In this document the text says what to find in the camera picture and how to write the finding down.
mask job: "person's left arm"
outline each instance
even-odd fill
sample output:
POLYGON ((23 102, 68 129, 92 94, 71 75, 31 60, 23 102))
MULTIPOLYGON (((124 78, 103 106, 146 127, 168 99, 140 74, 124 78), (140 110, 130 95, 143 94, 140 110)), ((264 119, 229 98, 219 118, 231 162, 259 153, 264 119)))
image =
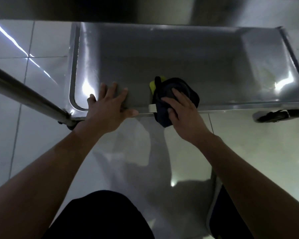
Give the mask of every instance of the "person's left arm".
POLYGON ((114 98, 116 87, 113 83, 106 91, 102 84, 98 101, 93 95, 88 99, 85 121, 0 187, 0 238, 41 238, 95 143, 138 114, 136 110, 120 112, 128 90, 114 98))

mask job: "metal surface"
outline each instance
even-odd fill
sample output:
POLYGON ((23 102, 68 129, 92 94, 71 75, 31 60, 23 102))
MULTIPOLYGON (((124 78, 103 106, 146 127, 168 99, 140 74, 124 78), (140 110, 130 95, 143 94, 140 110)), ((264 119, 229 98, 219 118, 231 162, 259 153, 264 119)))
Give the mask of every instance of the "metal surface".
POLYGON ((70 52, 66 108, 77 119, 113 81, 129 88, 126 107, 149 114, 160 75, 185 80, 200 112, 299 108, 299 65, 280 29, 81 23, 70 52))
POLYGON ((10 97, 42 114, 60 121, 68 126, 75 122, 70 119, 70 114, 58 108, 52 102, 45 99, 20 81, 0 70, 0 94, 10 97))
POLYGON ((299 0, 0 0, 0 19, 299 29, 299 0))

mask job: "fingernail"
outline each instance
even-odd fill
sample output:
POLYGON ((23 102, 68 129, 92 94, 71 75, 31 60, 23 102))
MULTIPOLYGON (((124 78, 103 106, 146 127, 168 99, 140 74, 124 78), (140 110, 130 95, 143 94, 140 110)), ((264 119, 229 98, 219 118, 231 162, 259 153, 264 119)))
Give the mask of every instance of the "fingernail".
POLYGON ((132 115, 133 115, 133 116, 137 116, 137 115, 138 115, 138 111, 137 111, 137 110, 133 110, 133 111, 132 111, 132 115))

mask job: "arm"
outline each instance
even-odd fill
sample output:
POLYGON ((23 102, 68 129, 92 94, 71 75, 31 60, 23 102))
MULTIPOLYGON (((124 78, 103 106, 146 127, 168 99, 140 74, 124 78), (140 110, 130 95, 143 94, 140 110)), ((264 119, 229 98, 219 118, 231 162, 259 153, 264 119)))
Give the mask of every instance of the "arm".
POLYGON ((116 83, 99 100, 90 95, 85 121, 0 187, 0 238, 41 238, 55 217, 84 158, 99 138, 138 114, 120 112, 128 91, 113 98, 116 83))
POLYGON ((169 109, 175 130, 209 161, 253 236, 299 238, 299 202, 211 133, 191 100, 175 89, 173 93, 179 102, 162 100, 175 110, 169 109))

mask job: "metal tray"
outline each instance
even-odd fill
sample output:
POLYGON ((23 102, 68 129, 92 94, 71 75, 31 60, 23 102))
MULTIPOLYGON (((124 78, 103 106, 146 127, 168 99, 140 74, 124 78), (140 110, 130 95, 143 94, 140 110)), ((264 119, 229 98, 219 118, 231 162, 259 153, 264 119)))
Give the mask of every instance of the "metal tray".
POLYGON ((299 64, 283 29, 73 23, 66 110, 87 113, 101 82, 129 88, 125 106, 149 115, 149 83, 179 77, 198 110, 299 109, 299 64))

